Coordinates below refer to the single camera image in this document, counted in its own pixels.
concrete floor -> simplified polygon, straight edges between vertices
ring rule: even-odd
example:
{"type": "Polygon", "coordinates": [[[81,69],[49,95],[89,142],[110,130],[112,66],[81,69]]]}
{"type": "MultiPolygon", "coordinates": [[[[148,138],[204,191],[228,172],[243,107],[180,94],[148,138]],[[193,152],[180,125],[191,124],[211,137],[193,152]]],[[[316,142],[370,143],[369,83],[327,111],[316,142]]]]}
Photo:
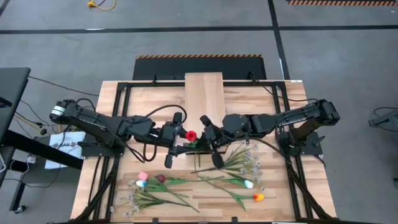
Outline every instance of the concrete floor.
{"type": "MultiPolygon", "coordinates": [[[[118,0],[112,11],[88,9],[81,0],[11,0],[0,30],[189,26],[270,26],[265,0],[118,0]]],[[[274,0],[280,26],[397,24],[396,7],[290,6],[274,0]]],[[[396,30],[282,31],[291,79],[303,80],[309,97],[332,101],[341,121],[321,128],[326,171],[337,214],[344,220],[398,223],[398,139],[371,129],[378,106],[396,106],[396,30]]],[[[0,35],[0,67],[30,67],[31,75],[97,93],[103,80],[130,80],[137,55],[263,54],[269,79],[281,79],[273,31],[134,34],[0,35]]],[[[35,80],[22,99],[47,119],[58,100],[78,93],[35,80]]],[[[89,97],[96,103],[95,97],[89,97]]],[[[18,112],[35,119],[25,105],[18,112]]],[[[11,129],[23,133],[15,123],[11,129]]],[[[34,129],[26,130],[37,136],[34,129]]],[[[28,180],[44,183],[54,173],[39,170],[28,180]]],[[[9,172],[8,177],[17,177],[9,172]]],[[[48,189],[26,189],[29,209],[8,212],[15,182],[0,190],[1,223],[68,220],[79,172],[61,170],[48,189]]]]}

